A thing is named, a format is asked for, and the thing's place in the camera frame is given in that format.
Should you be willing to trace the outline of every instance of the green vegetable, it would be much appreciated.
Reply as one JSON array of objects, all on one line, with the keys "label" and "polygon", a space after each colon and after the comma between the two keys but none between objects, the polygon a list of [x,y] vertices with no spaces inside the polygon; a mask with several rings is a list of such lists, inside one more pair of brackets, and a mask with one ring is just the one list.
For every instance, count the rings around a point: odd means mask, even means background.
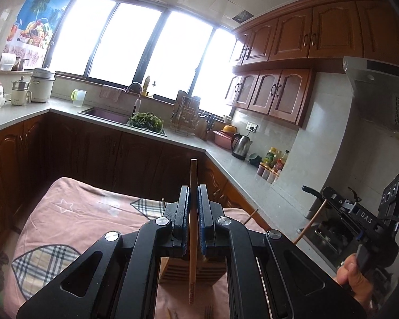
[{"label": "green vegetable", "polygon": [[130,120],[130,125],[137,128],[145,128],[159,133],[163,129],[163,122],[152,113],[137,113]]}]

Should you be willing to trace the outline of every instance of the range hood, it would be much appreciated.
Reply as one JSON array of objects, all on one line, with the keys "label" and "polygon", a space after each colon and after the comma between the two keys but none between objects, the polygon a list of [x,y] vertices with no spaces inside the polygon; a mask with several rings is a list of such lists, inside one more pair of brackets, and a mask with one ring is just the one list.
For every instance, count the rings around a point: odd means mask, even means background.
[{"label": "range hood", "polygon": [[399,132],[399,66],[345,56],[343,69],[361,117]]}]

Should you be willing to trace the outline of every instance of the checkered fabric patch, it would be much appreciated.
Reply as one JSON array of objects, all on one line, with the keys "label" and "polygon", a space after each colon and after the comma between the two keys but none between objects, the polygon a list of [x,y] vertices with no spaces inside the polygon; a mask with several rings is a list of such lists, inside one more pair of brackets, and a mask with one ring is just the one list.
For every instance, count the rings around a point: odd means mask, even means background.
[{"label": "checkered fabric patch", "polygon": [[130,205],[149,220],[161,217],[165,210],[165,205],[162,202],[157,202],[155,200],[139,199],[130,203]]},{"label": "checkered fabric patch", "polygon": [[22,295],[30,299],[79,256],[70,246],[47,245],[16,258],[12,269]]}]

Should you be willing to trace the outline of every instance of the electric kettle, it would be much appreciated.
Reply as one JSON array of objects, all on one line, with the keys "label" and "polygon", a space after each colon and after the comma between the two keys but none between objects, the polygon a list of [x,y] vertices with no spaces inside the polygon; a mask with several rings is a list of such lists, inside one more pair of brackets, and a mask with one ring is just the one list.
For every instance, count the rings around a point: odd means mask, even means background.
[{"label": "electric kettle", "polygon": [[232,156],[240,159],[245,160],[247,156],[247,152],[250,148],[252,141],[247,136],[242,136],[241,134],[237,133],[234,134],[231,140],[231,149],[232,149]]}]

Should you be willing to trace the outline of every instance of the countertop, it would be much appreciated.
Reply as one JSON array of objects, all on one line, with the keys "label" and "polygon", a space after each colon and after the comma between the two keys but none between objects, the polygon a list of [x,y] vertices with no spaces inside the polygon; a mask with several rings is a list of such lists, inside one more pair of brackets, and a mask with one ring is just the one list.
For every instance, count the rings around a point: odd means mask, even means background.
[{"label": "countertop", "polygon": [[[129,126],[104,121],[93,116],[79,114],[79,112],[88,108],[90,107],[85,105],[75,107],[71,101],[54,97],[51,97],[47,103],[30,103],[24,106],[13,106],[10,102],[6,102],[0,109],[0,130],[50,111],[126,133],[202,151],[223,172],[235,188],[247,199],[250,205],[255,209],[259,209],[260,216],[272,228],[280,230],[284,235],[293,240],[297,236],[297,229],[303,228],[307,224],[308,220],[299,211],[272,190],[267,181],[256,175],[255,167],[246,161],[233,157],[228,150],[215,145],[212,141],[203,141],[194,136],[182,135],[166,127],[165,132],[167,137],[164,137]],[[297,246],[325,272],[330,274],[330,276],[334,275],[331,268],[304,240],[301,240]]]}]

